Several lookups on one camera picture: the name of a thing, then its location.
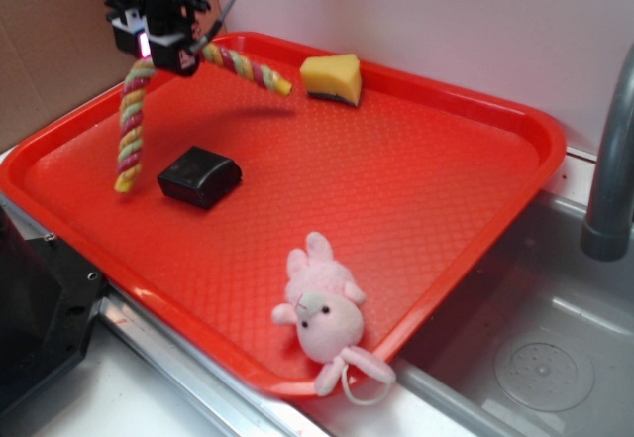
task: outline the black object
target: black object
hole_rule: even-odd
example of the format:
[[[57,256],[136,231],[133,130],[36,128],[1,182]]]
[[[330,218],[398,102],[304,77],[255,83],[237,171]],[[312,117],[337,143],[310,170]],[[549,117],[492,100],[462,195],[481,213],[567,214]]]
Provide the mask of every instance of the black object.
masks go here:
[[[62,239],[25,241],[0,208],[0,416],[83,359],[104,283]]]
[[[158,176],[165,196],[209,209],[242,180],[242,171],[230,158],[198,147],[183,156]]]

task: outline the robotic arm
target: robotic arm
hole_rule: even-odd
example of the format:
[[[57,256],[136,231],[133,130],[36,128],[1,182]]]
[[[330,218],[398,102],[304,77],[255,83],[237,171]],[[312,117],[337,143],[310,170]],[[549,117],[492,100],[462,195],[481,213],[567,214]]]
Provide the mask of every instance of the robotic arm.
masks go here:
[[[207,0],[104,0],[113,8],[106,19],[112,24],[117,48],[135,57],[152,55],[155,67],[178,75],[193,75],[200,63],[198,51],[220,30],[235,0],[196,40],[196,13],[211,9]],[[147,37],[150,51],[142,52]]]

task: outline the sink drain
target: sink drain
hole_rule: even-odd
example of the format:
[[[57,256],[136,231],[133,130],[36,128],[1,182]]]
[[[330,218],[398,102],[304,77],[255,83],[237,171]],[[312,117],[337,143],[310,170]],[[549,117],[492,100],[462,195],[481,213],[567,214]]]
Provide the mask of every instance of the sink drain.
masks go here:
[[[495,357],[495,376],[511,399],[547,412],[580,404],[594,383],[587,354],[572,341],[546,331],[506,341]]]

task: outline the white wall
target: white wall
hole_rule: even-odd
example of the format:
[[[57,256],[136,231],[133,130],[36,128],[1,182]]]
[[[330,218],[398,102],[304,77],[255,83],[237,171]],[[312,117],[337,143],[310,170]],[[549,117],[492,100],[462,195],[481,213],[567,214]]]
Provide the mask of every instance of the white wall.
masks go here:
[[[634,0],[238,0],[227,27],[531,105],[596,153]]]

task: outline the led light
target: led light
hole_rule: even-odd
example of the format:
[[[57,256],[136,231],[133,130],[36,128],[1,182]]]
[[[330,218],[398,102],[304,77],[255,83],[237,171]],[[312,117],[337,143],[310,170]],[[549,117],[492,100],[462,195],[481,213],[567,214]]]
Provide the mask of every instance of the led light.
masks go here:
[[[139,50],[141,51],[141,58],[147,58],[152,55],[150,51],[150,41],[148,40],[148,33],[142,31],[139,34]]]

